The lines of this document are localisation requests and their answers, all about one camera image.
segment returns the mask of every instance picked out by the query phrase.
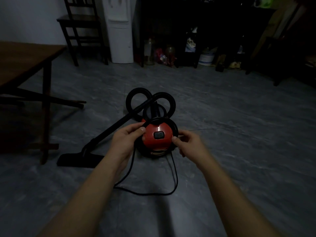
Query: gray tile floor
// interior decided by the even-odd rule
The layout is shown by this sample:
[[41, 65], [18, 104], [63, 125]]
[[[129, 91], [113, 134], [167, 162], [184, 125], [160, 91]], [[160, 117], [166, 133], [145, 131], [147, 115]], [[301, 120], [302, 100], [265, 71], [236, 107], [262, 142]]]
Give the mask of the gray tile floor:
[[[79, 58], [79, 65], [73, 65], [68, 53], [53, 62], [52, 95], [87, 101], [84, 110], [52, 105], [51, 141], [60, 143], [60, 149], [51, 151], [43, 166], [39, 151], [0, 156], [2, 236], [36, 235], [67, 202], [91, 170], [57, 167], [57, 158], [80, 151], [122, 117], [125, 97], [135, 87], [174, 96], [172, 120], [202, 136], [235, 182], [282, 232], [315, 236], [314, 89], [293, 79], [274, 87], [256, 73], [219, 73], [211, 67], [105, 66], [93, 58]], [[40, 91], [41, 80], [38, 73], [22, 87]], [[136, 96], [134, 106], [142, 100]], [[26, 112], [33, 111], [40, 111], [40, 103], [27, 104]], [[108, 140], [95, 153], [105, 154]], [[178, 153], [174, 157], [176, 192], [140, 197], [114, 191], [100, 236], [226, 236], [202, 174], [188, 159]], [[168, 161], [138, 157], [123, 185], [142, 192], [172, 190]]]

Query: right hand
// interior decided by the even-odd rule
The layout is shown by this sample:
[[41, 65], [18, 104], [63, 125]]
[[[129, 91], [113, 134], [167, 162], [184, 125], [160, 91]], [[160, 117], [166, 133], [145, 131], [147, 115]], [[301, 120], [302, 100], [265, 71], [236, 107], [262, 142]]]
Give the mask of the right hand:
[[185, 130], [179, 130], [179, 138], [172, 137], [172, 142], [179, 147], [180, 154], [189, 158], [198, 168], [211, 158], [210, 152], [203, 144], [199, 135]]

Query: hand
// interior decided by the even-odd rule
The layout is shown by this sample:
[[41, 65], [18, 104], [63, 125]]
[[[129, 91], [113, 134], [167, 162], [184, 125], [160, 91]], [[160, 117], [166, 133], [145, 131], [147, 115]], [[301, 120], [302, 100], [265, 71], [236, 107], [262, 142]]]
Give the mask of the hand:
[[141, 127], [142, 125], [143, 122], [131, 124], [114, 133], [110, 149], [105, 157], [111, 158], [117, 163], [116, 177], [126, 168], [135, 140], [145, 133], [146, 129]]
[[180, 154], [189, 158], [198, 168], [203, 166], [207, 159], [211, 158], [211, 154], [203, 144], [199, 135], [191, 132], [179, 130], [179, 138], [172, 137], [172, 142], [179, 147]]

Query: chair seat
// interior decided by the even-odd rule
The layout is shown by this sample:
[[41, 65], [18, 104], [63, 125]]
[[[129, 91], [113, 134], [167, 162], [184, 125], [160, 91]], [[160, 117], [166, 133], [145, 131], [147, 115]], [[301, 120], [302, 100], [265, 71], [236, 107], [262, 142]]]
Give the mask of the chair seat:
[[93, 15], [72, 15], [72, 19], [70, 19], [69, 15], [63, 15], [57, 19], [58, 22], [61, 21], [99, 21], [99, 17], [95, 17]]

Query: red vacuum cleaner body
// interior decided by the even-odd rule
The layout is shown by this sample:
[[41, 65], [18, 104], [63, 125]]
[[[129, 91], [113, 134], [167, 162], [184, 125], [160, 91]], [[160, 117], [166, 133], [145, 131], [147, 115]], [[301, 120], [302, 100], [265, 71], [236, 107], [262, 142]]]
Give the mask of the red vacuum cleaner body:
[[149, 124], [146, 127], [146, 132], [143, 134], [144, 145], [154, 151], [167, 150], [171, 143], [173, 132], [170, 126], [166, 123], [161, 123], [159, 125]]

